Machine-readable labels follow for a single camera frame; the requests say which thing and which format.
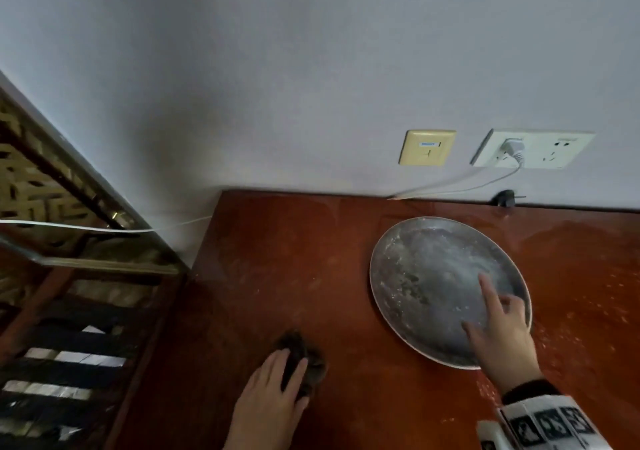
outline electrical socket panel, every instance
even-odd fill
[[[524,168],[563,169],[589,144],[595,133],[588,131],[491,130],[471,164],[475,167],[516,168],[518,162],[502,145],[509,138],[525,146]]]

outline round metal plate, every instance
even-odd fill
[[[479,369],[461,321],[486,326],[477,276],[497,292],[521,297],[531,327],[527,285],[508,255],[487,236],[451,219],[416,217],[390,228],[371,256],[371,289],[391,328],[441,364]]]

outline sleeve cuff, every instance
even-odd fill
[[[521,384],[511,391],[508,391],[502,397],[502,404],[507,406],[525,399],[535,398],[537,396],[556,396],[561,394],[562,393],[560,393],[560,391],[558,391],[558,389],[549,381],[546,379],[539,379]]]

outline white power cord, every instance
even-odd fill
[[[476,185],[476,187],[468,187],[461,188],[460,190],[447,190],[445,192],[422,192],[425,187],[414,188],[413,190],[409,190],[403,194],[394,195],[393,197],[389,197],[390,200],[406,200],[406,199],[415,199],[416,197],[420,197],[422,195],[445,195],[445,194],[459,194],[460,192],[468,192],[469,190],[476,190],[476,188],[483,188],[487,185],[491,185],[492,183],[496,183],[500,180],[504,180],[511,175],[516,175],[524,167],[524,143],[522,140],[516,139],[508,139],[502,144],[502,148],[509,155],[515,158],[518,162],[518,167],[516,170],[509,172],[507,175],[503,175],[499,178],[493,179],[482,185]]]
[[[82,231],[94,231],[94,232],[113,232],[117,234],[142,234],[145,232],[164,231],[167,229],[173,229],[187,224],[193,224],[194,222],[200,222],[201,220],[211,219],[213,216],[199,217],[198,219],[187,220],[186,222],[180,222],[172,226],[165,226],[157,229],[110,229],[110,228],[92,228],[87,226],[74,226],[72,224],[56,224],[55,222],[40,222],[39,220],[20,220],[20,219],[0,219],[0,224],[28,224],[30,226],[51,226],[55,228],[67,228],[67,229],[80,229]]]

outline wall outlet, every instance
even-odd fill
[[[452,130],[409,130],[400,154],[401,165],[444,165],[456,132]]]
[[[491,130],[471,160],[475,167],[516,168],[516,160],[502,145],[509,138],[525,146],[524,168],[563,169],[589,144],[595,133],[587,131]]]

